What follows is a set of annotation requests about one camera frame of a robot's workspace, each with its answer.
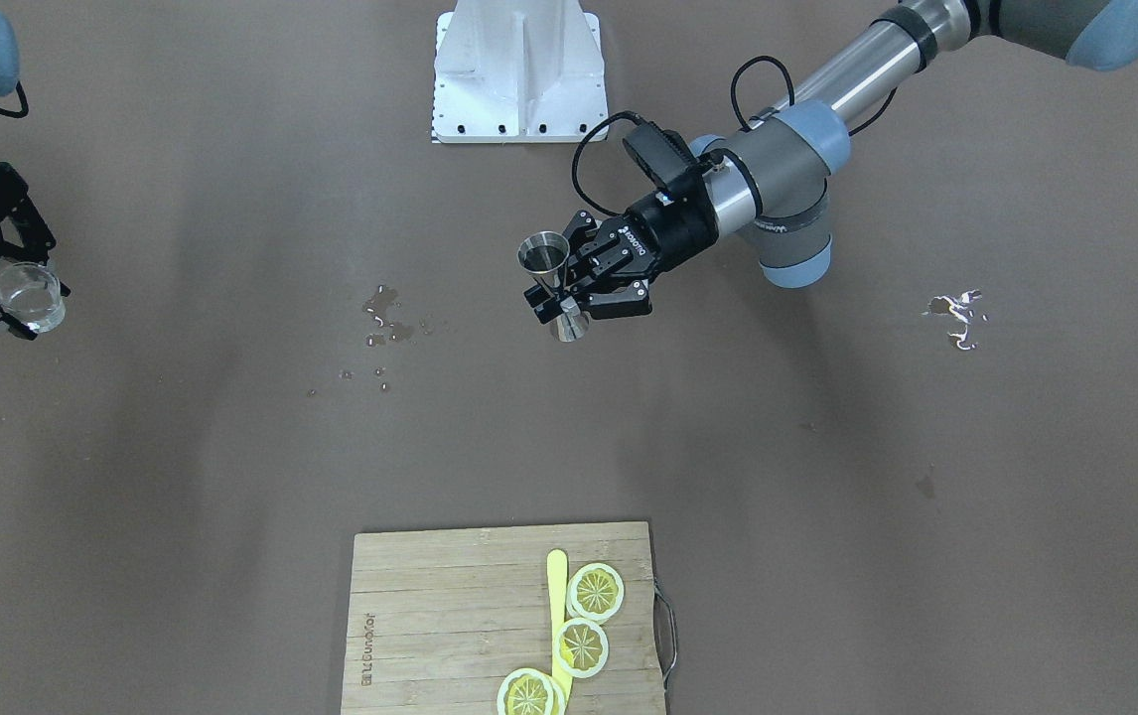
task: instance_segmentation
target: metal jigger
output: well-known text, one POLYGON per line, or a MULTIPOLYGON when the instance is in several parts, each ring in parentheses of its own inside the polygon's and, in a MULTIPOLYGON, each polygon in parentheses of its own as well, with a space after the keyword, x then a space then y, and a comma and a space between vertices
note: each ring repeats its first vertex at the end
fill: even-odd
MULTIPOLYGON (((547 295, 561 298, 566 273, 569 271, 569 240, 566 237, 554 231, 538 231, 520 241, 516 260, 542 286, 542 289, 547 291, 547 295)), ((572 343, 587 335, 591 321, 578 307, 578 303, 566 295, 560 306, 564 312, 551 321, 551 335, 560 343, 572 343)))

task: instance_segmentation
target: cutting board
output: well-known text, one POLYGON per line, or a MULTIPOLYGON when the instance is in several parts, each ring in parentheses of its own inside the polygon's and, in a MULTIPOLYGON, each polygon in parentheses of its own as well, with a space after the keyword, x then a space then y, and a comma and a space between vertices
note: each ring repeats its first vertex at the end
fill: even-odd
POLYGON ((356 535, 344 715, 495 715, 506 674, 550 673, 553 548, 569 575, 604 561, 627 584, 609 663, 574 681, 566 715, 666 715, 643 521, 356 535))

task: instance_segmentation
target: yellow knife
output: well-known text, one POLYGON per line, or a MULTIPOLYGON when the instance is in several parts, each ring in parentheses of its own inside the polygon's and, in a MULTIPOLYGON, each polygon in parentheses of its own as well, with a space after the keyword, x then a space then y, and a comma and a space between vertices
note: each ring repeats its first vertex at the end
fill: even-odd
POLYGON ((569 584, 569 557, 559 548, 547 552, 547 601, 551 605, 551 679, 566 692, 566 707, 572 689, 572 675, 556 660, 556 633, 566 624, 566 589, 569 584))

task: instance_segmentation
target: gray tabletop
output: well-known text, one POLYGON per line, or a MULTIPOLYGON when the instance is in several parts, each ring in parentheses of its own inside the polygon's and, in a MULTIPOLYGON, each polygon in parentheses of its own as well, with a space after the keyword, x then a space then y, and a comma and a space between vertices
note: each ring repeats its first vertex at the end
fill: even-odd
MULTIPOLYGON (((611 107, 699 135, 882 6, 587 9, 611 107)), ((428 141, 450 3, 0 8, 74 289, 0 336, 0 712, 337 712, 353 534, 624 518, 674 714, 1138 712, 1138 63, 945 56, 856 137, 826 279, 724 240, 564 346, 514 248, 572 148, 428 141), (381 285, 414 335, 369 346, 381 285), (967 289, 960 353, 922 312, 967 289)))

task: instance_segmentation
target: white mounting base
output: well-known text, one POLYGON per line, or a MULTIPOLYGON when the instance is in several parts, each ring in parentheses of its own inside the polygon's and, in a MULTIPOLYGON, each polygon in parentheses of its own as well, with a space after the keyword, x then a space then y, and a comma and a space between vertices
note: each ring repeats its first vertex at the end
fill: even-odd
POLYGON ((434 141, 580 141, 609 114, 600 19, 578 0, 459 0, 436 69, 434 141))

